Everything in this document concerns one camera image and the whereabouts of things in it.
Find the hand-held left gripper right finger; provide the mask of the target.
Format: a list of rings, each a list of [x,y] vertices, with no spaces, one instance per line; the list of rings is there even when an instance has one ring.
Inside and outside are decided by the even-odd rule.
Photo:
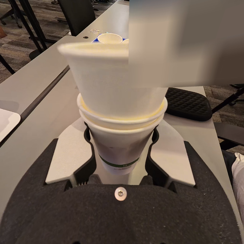
[[[164,120],[153,130],[145,170],[157,186],[169,187],[172,182],[195,186],[184,140]]]

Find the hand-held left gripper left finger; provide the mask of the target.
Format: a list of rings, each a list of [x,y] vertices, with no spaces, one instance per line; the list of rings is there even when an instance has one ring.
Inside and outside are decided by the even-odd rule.
[[[87,124],[79,118],[60,135],[45,180],[46,184],[69,180],[82,185],[96,170],[93,144]]]

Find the stack of nested white cups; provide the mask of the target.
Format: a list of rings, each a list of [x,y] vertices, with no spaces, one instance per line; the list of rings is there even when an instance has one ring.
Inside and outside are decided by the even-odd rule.
[[[115,175],[130,173],[155,127],[162,121],[168,102],[164,97],[157,113],[148,118],[115,120],[89,112],[81,94],[77,96],[81,118],[89,127],[103,167]]]

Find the black textured pad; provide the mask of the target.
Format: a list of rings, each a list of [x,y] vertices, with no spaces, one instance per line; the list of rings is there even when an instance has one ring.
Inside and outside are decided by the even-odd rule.
[[[202,94],[179,88],[168,88],[165,98],[166,113],[194,121],[208,121],[212,118],[209,100]]]

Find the white board stand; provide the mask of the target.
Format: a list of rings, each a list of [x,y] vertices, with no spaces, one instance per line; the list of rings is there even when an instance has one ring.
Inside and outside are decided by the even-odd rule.
[[[20,120],[19,114],[0,109],[0,142],[19,124]]]

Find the black framed panel on stand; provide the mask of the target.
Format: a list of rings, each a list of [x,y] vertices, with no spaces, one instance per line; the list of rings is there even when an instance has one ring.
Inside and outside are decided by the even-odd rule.
[[[16,16],[20,18],[22,24],[29,34],[30,39],[36,46],[36,50],[29,54],[29,58],[33,60],[48,49],[46,45],[47,43],[55,44],[57,40],[47,39],[45,37],[44,32],[42,31],[41,26],[28,0],[19,0],[23,11],[20,10],[15,0],[9,0],[9,3],[11,7],[13,7]]]

